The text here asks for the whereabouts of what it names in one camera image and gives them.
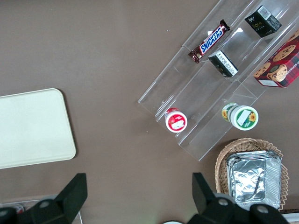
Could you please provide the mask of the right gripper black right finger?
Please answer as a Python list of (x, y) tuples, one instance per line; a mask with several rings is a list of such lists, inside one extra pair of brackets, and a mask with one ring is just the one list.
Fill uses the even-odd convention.
[(249, 212), (229, 199), (215, 196), (202, 173), (192, 175), (192, 197), (198, 213), (189, 224), (250, 224)]

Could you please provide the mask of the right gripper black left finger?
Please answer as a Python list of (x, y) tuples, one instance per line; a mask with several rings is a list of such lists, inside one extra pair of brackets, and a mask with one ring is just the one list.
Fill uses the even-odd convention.
[(33, 224), (71, 224), (87, 199), (86, 174), (78, 173), (54, 198), (29, 210)]

